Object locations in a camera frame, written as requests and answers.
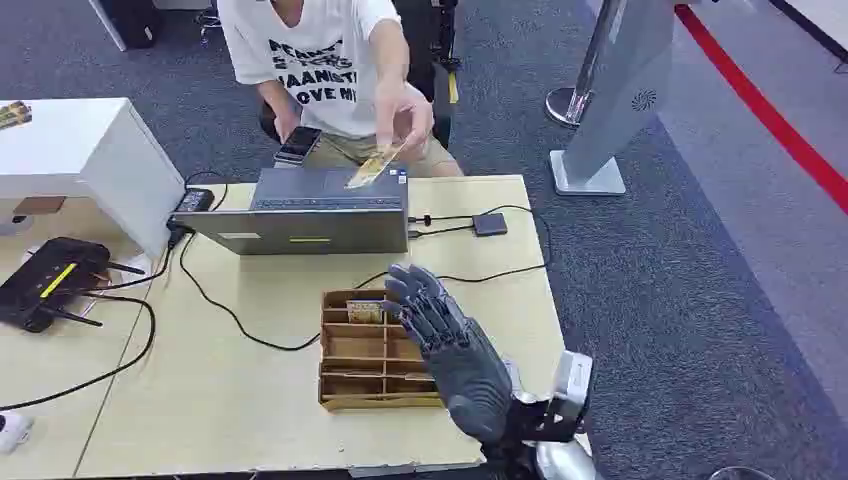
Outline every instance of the box compartment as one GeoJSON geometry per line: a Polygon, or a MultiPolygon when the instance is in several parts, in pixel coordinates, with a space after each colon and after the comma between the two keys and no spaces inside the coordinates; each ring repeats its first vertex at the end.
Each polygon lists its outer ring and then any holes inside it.
{"type": "Polygon", "coordinates": [[[383,301],[385,290],[327,292],[321,318],[321,404],[327,410],[441,407],[436,383],[400,321],[351,323],[347,302],[383,301]]]}

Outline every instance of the black chair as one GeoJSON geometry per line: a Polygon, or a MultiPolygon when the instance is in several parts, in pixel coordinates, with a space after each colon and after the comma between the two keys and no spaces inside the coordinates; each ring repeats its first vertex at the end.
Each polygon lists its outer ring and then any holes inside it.
{"type": "MultiPolygon", "coordinates": [[[[433,136],[445,147],[450,143],[452,107],[446,83],[449,73],[459,68],[460,62],[451,56],[454,42],[455,9],[458,0],[393,0],[401,16],[403,32],[409,43],[409,83],[434,103],[436,124],[433,136]]],[[[262,130],[280,141],[274,128],[274,112],[264,103],[260,116],[262,130]]]]}

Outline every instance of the laptop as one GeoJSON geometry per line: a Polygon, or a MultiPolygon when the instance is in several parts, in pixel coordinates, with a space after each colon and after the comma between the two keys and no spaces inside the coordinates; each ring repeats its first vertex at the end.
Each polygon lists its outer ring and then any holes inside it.
{"type": "Polygon", "coordinates": [[[388,170],[367,187],[346,189],[355,172],[263,169],[249,211],[174,218],[239,255],[406,252],[406,173],[388,170]]]}

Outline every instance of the red floor line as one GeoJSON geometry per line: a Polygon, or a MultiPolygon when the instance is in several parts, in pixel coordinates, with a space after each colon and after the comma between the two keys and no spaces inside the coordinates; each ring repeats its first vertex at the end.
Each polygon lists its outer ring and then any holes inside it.
{"type": "Polygon", "coordinates": [[[674,7],[677,18],[692,34],[692,37],[713,62],[727,83],[736,91],[739,98],[748,105],[760,122],[783,145],[816,183],[821,186],[833,201],[848,214],[848,180],[845,179],[824,157],[798,133],[783,115],[774,108],[768,99],[757,89],[745,73],[733,63],[733,60],[721,48],[707,27],[687,5],[674,7]]]}

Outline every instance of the robotic hand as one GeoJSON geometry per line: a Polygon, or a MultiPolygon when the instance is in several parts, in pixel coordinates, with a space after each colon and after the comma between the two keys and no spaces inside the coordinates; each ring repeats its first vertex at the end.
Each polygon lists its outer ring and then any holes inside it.
{"type": "Polygon", "coordinates": [[[513,397],[504,363],[483,329],[466,317],[432,273],[389,267],[386,288],[397,316],[422,357],[451,418],[482,444],[487,465],[510,480],[600,480],[574,439],[586,412],[592,359],[564,352],[550,399],[513,397]]]}
{"type": "Polygon", "coordinates": [[[389,267],[385,308],[400,318],[421,349],[442,402],[456,425],[481,443],[503,437],[511,404],[509,373],[489,338],[466,317],[435,275],[415,265],[389,267]]]}

